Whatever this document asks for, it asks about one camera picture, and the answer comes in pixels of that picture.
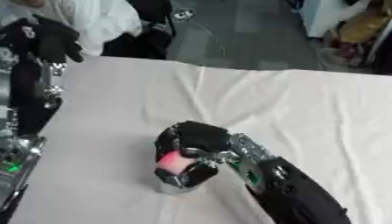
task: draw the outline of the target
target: fabric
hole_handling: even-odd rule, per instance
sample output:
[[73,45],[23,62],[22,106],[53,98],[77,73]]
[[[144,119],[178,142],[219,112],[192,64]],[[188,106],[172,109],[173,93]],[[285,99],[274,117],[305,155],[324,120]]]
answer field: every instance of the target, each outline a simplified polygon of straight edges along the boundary
[[243,132],[317,180],[353,224],[392,223],[392,79],[93,58],[70,66],[47,152],[11,224],[270,224],[226,166],[158,193],[154,140],[194,120]]
[[46,0],[45,5],[33,9],[0,1],[1,25],[17,18],[31,18],[38,14],[73,27],[80,33],[79,42],[87,55],[101,55],[103,44],[123,33],[137,36],[142,24],[137,12],[125,0]]

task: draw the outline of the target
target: floor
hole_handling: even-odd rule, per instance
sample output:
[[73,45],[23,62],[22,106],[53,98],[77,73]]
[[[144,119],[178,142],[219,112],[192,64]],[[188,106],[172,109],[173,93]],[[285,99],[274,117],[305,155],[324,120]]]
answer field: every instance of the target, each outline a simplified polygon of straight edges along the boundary
[[299,15],[284,0],[172,0],[196,10],[178,24],[169,60],[247,70],[321,70]]

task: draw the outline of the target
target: robotic finger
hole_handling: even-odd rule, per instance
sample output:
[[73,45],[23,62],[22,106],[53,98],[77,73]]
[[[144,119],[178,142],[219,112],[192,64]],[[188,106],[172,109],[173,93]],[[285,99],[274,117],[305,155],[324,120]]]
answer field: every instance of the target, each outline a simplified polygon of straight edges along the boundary
[[244,134],[229,135],[227,130],[203,125],[179,123],[157,139],[155,173],[165,193],[190,192],[226,163],[276,224],[351,223],[347,210],[294,164]]

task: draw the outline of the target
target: person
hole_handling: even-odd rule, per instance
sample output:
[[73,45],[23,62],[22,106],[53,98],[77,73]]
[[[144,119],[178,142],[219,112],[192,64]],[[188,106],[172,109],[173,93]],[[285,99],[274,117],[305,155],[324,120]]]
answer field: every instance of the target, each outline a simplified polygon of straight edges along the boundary
[[141,20],[125,0],[0,0],[0,25],[37,14],[75,29],[86,55],[99,56],[106,42],[138,36]]

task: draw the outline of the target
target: white cloth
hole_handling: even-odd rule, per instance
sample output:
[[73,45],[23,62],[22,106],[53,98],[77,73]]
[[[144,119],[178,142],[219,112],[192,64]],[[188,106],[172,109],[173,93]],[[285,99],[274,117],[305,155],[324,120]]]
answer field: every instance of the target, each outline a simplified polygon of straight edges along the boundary
[[137,12],[125,0],[45,0],[45,5],[39,9],[11,3],[10,0],[0,1],[1,25],[39,14],[78,31],[79,42],[87,55],[101,55],[103,43],[123,33],[137,36],[142,32]]
[[47,153],[11,224],[269,224],[224,166],[154,191],[154,139],[187,119],[244,132],[317,180],[353,224],[392,223],[392,79],[94,58],[70,66]]

